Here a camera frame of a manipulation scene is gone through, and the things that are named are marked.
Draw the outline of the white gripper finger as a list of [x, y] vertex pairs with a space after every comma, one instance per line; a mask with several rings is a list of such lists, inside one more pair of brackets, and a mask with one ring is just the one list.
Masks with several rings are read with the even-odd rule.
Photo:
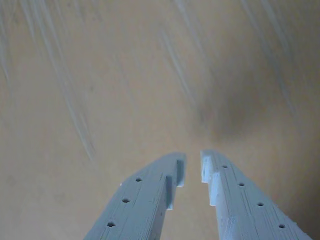
[[208, 185], [221, 240], [310, 239], [227, 157], [208, 149], [200, 155], [201, 181]]
[[128, 177], [84, 237], [86, 240], [158, 240], [177, 187], [185, 180], [186, 155], [172, 152]]

